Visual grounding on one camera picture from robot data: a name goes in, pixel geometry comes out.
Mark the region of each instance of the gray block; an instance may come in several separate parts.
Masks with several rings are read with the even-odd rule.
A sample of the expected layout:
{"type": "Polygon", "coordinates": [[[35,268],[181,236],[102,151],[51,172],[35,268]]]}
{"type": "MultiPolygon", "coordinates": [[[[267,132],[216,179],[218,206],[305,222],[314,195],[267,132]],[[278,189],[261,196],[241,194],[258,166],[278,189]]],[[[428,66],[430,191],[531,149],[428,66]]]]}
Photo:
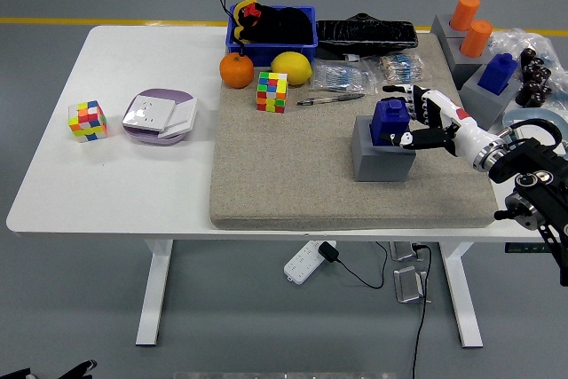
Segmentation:
{"type": "Polygon", "coordinates": [[[466,83],[481,66],[489,64],[489,61],[493,59],[493,55],[489,52],[489,49],[485,47],[480,57],[466,57],[460,52],[463,39],[452,38],[446,40],[448,53],[444,52],[444,55],[446,55],[447,66],[450,68],[455,87],[459,91],[463,84],[466,83]]]}
{"type": "Polygon", "coordinates": [[[460,90],[464,83],[483,65],[489,64],[493,55],[485,47],[478,58],[466,57],[460,52],[467,31],[457,31],[450,27],[452,14],[436,15],[430,32],[438,36],[442,52],[450,68],[455,87],[460,90]]]}
{"type": "Polygon", "coordinates": [[[482,66],[460,89],[460,99],[465,111],[473,117],[479,127],[488,130],[497,121],[505,108],[521,89],[521,82],[509,79],[509,84],[499,95],[478,85],[487,66],[482,66]]]}
{"type": "Polygon", "coordinates": [[[351,137],[355,180],[360,182],[403,182],[416,152],[399,146],[374,146],[371,139],[372,115],[358,115],[351,137]]]}
{"type": "Polygon", "coordinates": [[[450,20],[452,19],[451,13],[444,13],[441,15],[436,15],[434,17],[434,22],[432,23],[431,33],[438,36],[438,39],[453,39],[456,37],[465,37],[468,34],[467,31],[454,30],[450,27],[450,20]]]}

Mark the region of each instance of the gray felt mat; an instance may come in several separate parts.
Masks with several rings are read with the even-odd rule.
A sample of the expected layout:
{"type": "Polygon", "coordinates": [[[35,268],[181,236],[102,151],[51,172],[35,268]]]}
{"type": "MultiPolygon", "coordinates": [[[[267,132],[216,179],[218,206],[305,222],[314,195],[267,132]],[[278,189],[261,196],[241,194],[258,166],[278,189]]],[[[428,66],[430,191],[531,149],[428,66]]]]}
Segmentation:
{"type": "MultiPolygon", "coordinates": [[[[461,104],[437,37],[420,34],[418,48],[409,51],[421,55],[431,76],[421,86],[461,104]]],[[[417,152],[406,182],[355,181],[355,117],[373,114],[377,100],[389,95],[301,107],[298,100],[314,96],[304,85],[289,88],[286,113],[275,114],[256,110],[256,80],[239,91],[224,86],[211,181],[213,224],[316,231],[493,222],[497,205],[487,175],[442,148],[417,152]]]]}

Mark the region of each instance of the table leg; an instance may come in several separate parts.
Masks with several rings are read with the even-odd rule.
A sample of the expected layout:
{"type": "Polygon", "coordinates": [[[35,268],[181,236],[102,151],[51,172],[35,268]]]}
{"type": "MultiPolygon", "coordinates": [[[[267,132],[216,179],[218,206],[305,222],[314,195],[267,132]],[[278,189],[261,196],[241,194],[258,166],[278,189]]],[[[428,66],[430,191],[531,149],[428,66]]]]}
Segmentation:
{"type": "Polygon", "coordinates": [[[152,263],[146,284],[146,294],[140,315],[136,345],[156,345],[158,328],[162,315],[163,295],[166,291],[166,280],[170,268],[171,248],[173,240],[146,240],[152,251],[152,263]]]}
{"type": "Polygon", "coordinates": [[[476,313],[469,294],[468,281],[463,271],[462,255],[473,243],[440,243],[440,251],[444,260],[447,282],[454,303],[455,319],[460,330],[463,348],[481,348],[481,334],[477,324],[476,313]]]}

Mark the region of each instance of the lemon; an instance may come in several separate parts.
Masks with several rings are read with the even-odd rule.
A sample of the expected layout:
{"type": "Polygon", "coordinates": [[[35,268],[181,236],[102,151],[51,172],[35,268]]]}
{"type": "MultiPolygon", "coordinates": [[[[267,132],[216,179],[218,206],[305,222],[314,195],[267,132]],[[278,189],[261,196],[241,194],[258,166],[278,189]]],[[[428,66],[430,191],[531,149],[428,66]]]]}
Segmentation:
{"type": "Polygon", "coordinates": [[[298,52],[283,52],[272,60],[274,73],[286,73],[288,83],[299,85],[306,83],[312,76],[310,61],[298,52]]]}

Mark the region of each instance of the blue cube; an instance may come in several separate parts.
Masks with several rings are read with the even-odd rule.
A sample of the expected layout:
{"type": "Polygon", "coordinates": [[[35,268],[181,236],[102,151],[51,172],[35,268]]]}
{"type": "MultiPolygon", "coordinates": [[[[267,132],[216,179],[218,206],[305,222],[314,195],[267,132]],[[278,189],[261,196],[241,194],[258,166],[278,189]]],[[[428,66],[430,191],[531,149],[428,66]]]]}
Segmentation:
{"type": "Polygon", "coordinates": [[[487,64],[485,72],[479,78],[477,85],[499,95],[507,87],[509,79],[515,73],[518,63],[510,53],[498,53],[487,64]]]}
{"type": "Polygon", "coordinates": [[[374,146],[388,146],[381,141],[381,134],[402,134],[408,130],[410,114],[406,104],[400,99],[388,99],[376,103],[375,114],[371,121],[371,139],[374,146]]]}

